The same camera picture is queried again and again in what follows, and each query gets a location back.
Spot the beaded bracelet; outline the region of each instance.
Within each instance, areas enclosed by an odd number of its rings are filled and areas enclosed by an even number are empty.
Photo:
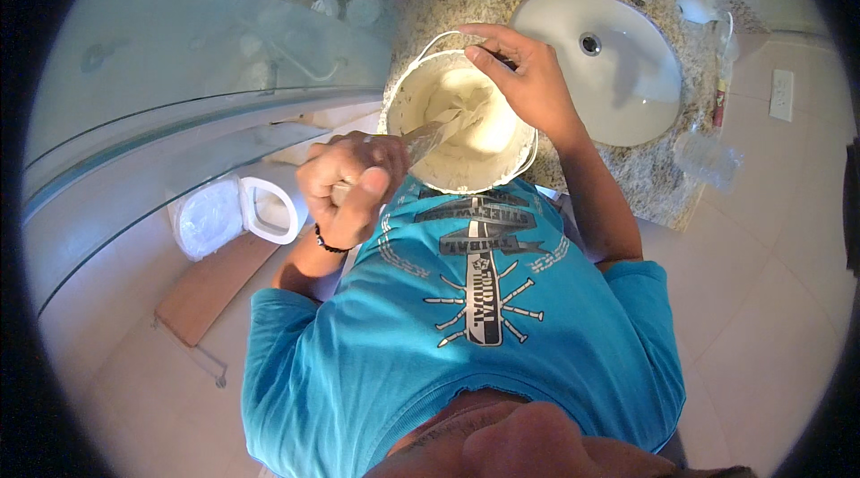
[[[316,230],[316,232],[317,232],[317,245],[319,245],[320,247],[325,248],[326,250],[328,250],[328,252],[334,252],[334,253],[338,253],[338,254],[344,254],[346,252],[349,252],[349,248],[335,248],[335,247],[329,247],[327,244],[325,244],[323,237],[320,236],[320,225],[319,224],[314,224],[314,230]]]

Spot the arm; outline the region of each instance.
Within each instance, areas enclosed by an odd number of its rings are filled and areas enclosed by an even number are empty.
[[[308,213],[317,221],[329,247],[349,250],[367,240],[379,219],[380,206],[403,182],[409,158],[400,138],[370,137],[353,131],[314,144],[308,161],[296,172]],[[332,185],[344,180],[356,186],[343,204],[332,203]],[[295,291],[321,302],[330,297],[347,253],[334,253],[317,244],[316,235],[303,238],[287,255],[272,287]]]
[[[585,255],[601,271],[618,261],[641,260],[636,219],[576,113],[555,50],[501,25],[465,25],[460,32],[487,39],[481,47],[466,47],[467,57],[558,151]],[[488,52],[510,58],[516,71]]]

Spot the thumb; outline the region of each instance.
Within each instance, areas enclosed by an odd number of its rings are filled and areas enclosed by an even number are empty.
[[[367,226],[376,223],[379,205],[391,176],[384,168],[372,167],[362,172],[358,183],[350,189],[338,209],[335,220],[337,228],[346,233],[360,234]]]
[[[465,50],[466,57],[475,64],[481,73],[489,76],[489,79],[499,87],[504,94],[516,81],[515,75],[505,64],[499,62],[495,57],[477,45],[469,45]]]

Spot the sink drain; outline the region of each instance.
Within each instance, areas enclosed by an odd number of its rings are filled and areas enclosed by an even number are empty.
[[[600,54],[600,38],[592,32],[585,32],[580,36],[580,49],[586,56]]]

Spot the wall outlet cover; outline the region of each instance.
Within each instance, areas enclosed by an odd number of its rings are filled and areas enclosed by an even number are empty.
[[[794,104],[795,74],[782,69],[773,70],[773,85],[770,87],[770,116],[791,121]]]

